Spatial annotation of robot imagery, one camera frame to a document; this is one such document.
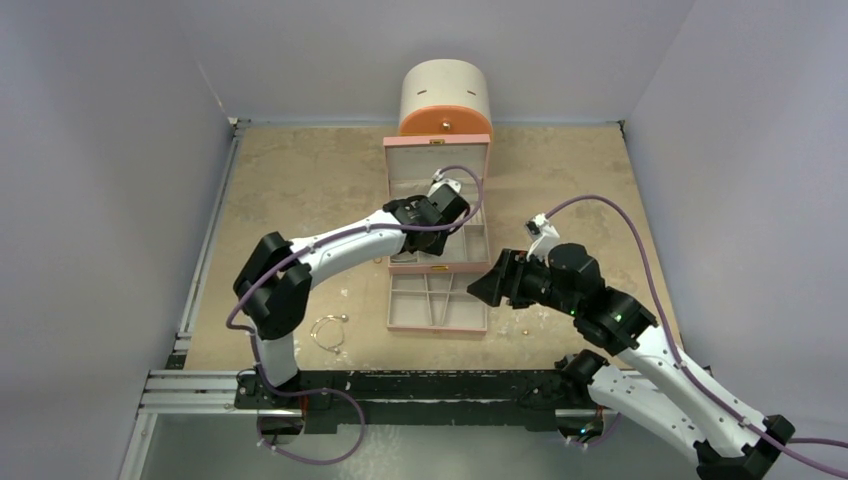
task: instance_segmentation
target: small jewelry item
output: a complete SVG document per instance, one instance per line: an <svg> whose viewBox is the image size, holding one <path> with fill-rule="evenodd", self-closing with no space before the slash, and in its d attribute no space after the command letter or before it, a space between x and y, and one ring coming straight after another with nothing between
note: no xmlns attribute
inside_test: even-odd
<svg viewBox="0 0 848 480"><path fill-rule="evenodd" d="M322 349L324 349L328 352L333 352L336 355L338 355L338 354L342 353L342 351L339 347L342 346L342 344L344 343L344 326L342 324L347 322L347 320L348 320L348 316L345 315L345 314L324 315L323 317L319 318L318 320L315 320L315 323L312 324L312 328L309 330L309 336L312 337L312 340L315 341L315 344L318 345L319 347L321 347ZM339 339L339 341L334 345L324 345L324 344L321 343L320 340L318 340L318 333L321 332L321 329L324 328L325 325L328 325L330 323L338 323L339 324L339 331L342 334L341 339Z"/></svg>

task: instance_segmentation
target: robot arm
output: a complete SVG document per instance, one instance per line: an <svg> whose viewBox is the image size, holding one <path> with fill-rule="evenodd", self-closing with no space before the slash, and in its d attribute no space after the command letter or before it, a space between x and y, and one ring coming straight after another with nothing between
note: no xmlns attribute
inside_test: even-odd
<svg viewBox="0 0 848 480"><path fill-rule="evenodd" d="M459 182L437 172L427 195L392 200L345 227L292 240L285 240L277 232L262 237L236 278L233 290L243 297L280 261L296 256L281 276L275 275L262 284L243 308L256 330L259 358L274 386L284 384L298 372L292 332L306 314L309 292L331 276L374 258L418 251L441 255L453 231L410 231L403 227L436 227L455 222L470 208L459 190Z"/></svg>
<svg viewBox="0 0 848 480"><path fill-rule="evenodd" d="M794 427L766 417L734 397L678 347L676 362L656 319L632 296L607 286L585 247L559 244L544 214L526 224L529 251L504 249L496 266L468 293L496 307L540 304L574 317L583 337L638 370L649 383L629 380L600 355L584 350L565 369L593 401L614 408L663 438L698 465L701 478L762 478L779 455L738 423L684 375L682 366L753 425L786 443Z"/></svg>

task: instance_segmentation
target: white cylindrical box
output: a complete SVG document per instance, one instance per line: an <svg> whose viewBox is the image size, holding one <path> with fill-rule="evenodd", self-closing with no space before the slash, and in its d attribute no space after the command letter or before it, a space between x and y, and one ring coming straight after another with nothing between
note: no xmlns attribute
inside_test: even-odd
<svg viewBox="0 0 848 480"><path fill-rule="evenodd" d="M492 135L486 77L462 60L420 63L403 79L401 135Z"/></svg>

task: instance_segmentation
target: wooden table surface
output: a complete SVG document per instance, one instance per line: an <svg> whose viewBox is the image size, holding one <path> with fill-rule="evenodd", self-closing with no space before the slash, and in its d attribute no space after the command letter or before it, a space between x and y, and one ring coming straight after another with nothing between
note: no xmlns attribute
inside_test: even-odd
<svg viewBox="0 0 848 480"><path fill-rule="evenodd" d="M239 157L221 215L200 299L186 369L239 370L252 364L242 332L224 327L236 297L232 282L263 235L295 238L360 220L388 198L382 139L396 127L252 127ZM563 200L597 193L621 205L646 241L660 299L677 325L659 268L630 160L617 125L500 127L495 130L485 205L493 261L501 248L528 248L523 228L533 215ZM611 286L651 311L645 273L630 230L615 211L581 202L554 217L564 242L586 245ZM367 262L313 290L295 331L303 369L520 369L551 368L566 354L591 347L571 318L550 309L491 309L484 336L398 333L386 329L386 262ZM339 355L313 343L309 329L326 314L345 313ZM332 340L328 326L321 335Z"/></svg>

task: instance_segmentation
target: pink jewelry box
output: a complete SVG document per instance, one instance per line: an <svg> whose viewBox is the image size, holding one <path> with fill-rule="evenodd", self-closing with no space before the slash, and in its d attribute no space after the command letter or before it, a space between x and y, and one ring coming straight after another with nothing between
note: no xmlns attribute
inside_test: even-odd
<svg viewBox="0 0 848 480"><path fill-rule="evenodd" d="M448 165L463 165L485 182L489 165L487 134L403 136L383 140L391 198L426 194L432 175ZM461 170L446 176L462 183L460 193L477 201L471 177ZM486 333L488 307L465 292L491 268L485 207L448 237L441 256L423 253L388 259L390 330Z"/></svg>

